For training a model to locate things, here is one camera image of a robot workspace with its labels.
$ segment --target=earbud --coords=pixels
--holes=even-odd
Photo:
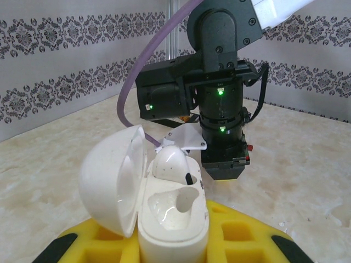
[[[188,161],[184,152],[177,146],[169,145],[163,148],[154,159],[152,165],[154,177],[178,182],[183,185],[192,185]]]

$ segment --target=damask pattern wallpaper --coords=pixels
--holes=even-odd
[[[166,4],[130,0],[109,8],[104,2],[96,11],[117,12],[87,14],[83,5],[81,13],[57,16],[0,9],[0,141],[119,93],[137,56],[164,25]],[[165,58],[162,45],[149,63]]]
[[[262,39],[239,51],[259,68],[270,64],[267,103],[351,122],[351,5],[315,0]],[[193,52],[187,19],[178,27],[179,54]],[[257,100],[260,83],[245,89]]]

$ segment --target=purple cable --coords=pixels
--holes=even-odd
[[[180,23],[184,18],[189,15],[203,0],[189,0],[183,5],[166,23],[165,25],[154,35],[146,48],[139,55],[138,60],[133,65],[131,71],[128,74],[126,81],[123,84],[120,95],[117,101],[117,115],[120,121],[126,126],[133,126],[130,123],[126,115],[124,114],[124,106],[126,104],[127,96],[131,91],[132,85],[137,79],[139,72],[143,69],[148,59],[152,56],[156,48],[162,43],[167,35]],[[160,146],[160,143],[151,137],[149,134],[145,134],[146,139],[153,143],[156,147]]]

